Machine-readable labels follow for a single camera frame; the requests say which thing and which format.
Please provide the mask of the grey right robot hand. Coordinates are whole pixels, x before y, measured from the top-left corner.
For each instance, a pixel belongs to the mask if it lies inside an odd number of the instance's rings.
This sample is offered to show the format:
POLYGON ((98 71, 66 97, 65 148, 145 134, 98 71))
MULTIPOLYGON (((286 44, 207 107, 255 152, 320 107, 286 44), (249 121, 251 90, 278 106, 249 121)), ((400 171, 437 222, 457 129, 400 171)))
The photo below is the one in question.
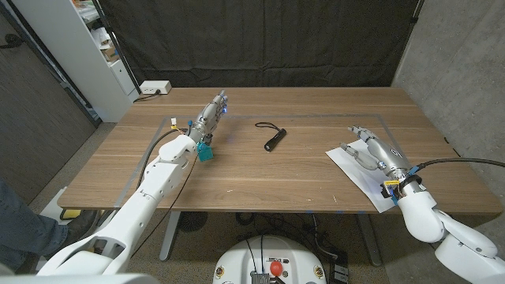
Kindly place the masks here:
POLYGON ((345 143, 341 143, 340 148, 366 170, 381 170, 391 181, 398 182, 398 185, 382 185, 384 197, 394 196, 400 200, 410 193, 425 191, 422 179, 409 173, 411 165, 399 151, 366 128, 351 126, 348 130, 367 144, 368 154, 345 143))

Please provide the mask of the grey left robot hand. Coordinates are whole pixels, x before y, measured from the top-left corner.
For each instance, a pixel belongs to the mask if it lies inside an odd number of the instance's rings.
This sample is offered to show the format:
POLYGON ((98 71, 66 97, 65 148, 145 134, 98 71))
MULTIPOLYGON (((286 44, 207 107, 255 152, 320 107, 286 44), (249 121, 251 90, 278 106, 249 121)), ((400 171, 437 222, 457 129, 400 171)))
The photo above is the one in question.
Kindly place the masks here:
POLYGON ((187 136, 197 144, 202 142, 211 144, 213 132, 221 117, 226 113, 228 98, 225 90, 222 90, 196 117, 194 123, 189 127, 187 136))

